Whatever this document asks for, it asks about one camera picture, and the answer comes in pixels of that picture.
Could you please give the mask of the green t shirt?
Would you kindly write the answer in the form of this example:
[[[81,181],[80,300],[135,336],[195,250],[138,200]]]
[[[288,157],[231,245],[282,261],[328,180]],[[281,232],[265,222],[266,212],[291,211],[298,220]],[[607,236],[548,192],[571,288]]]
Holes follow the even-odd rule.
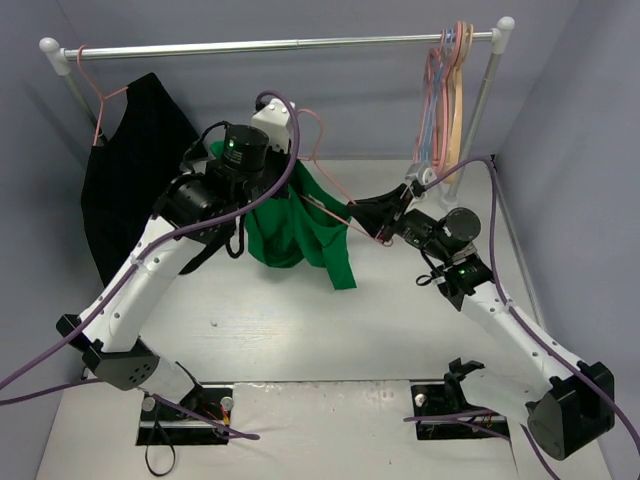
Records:
[[[245,217],[248,252],[271,268],[301,261],[327,271],[336,290],[357,287],[349,261],[347,206],[327,193],[298,162],[288,194],[272,197]]]

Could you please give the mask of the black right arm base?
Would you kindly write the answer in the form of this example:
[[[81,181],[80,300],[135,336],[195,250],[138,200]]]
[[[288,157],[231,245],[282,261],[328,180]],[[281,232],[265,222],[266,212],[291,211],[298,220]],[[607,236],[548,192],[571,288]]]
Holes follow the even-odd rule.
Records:
[[[442,380],[412,382],[413,413],[410,423],[418,441],[510,440],[507,420],[483,407],[469,404],[461,390],[466,375],[485,366],[471,360],[456,359]]]

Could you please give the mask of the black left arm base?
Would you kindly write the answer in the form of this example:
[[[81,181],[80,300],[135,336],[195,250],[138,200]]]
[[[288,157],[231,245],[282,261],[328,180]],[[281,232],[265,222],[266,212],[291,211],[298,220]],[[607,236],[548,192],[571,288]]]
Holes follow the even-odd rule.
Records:
[[[233,388],[230,386],[205,387],[202,398],[191,410],[218,423],[229,424]],[[220,446],[229,443],[229,434],[157,402],[145,394],[141,404],[137,430],[137,446]]]

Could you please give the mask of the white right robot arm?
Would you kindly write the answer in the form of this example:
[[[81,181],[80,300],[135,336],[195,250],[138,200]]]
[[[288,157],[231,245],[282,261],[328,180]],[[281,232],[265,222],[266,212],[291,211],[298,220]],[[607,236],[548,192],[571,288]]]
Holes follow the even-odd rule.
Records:
[[[587,364],[553,340],[498,290],[496,275],[474,245],[478,216],[464,207],[440,219],[412,209],[403,185],[347,206],[364,230],[383,242],[398,236],[416,248],[428,276],[455,310],[476,322],[509,355],[524,379],[491,372],[482,362],[456,359],[444,376],[442,398],[455,411],[484,408],[527,428],[547,455],[564,460],[611,430],[614,376]]]

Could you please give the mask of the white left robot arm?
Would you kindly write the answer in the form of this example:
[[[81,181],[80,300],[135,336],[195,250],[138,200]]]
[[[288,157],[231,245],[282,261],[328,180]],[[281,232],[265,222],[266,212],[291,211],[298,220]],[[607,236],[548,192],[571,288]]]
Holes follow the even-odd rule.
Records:
[[[164,398],[175,418],[199,409],[202,387],[165,359],[141,331],[171,284],[195,271],[234,234],[236,220],[283,190],[298,157],[300,128],[225,123],[219,157],[194,159],[155,202],[141,237],[90,307],[56,328],[94,377],[119,390]]]

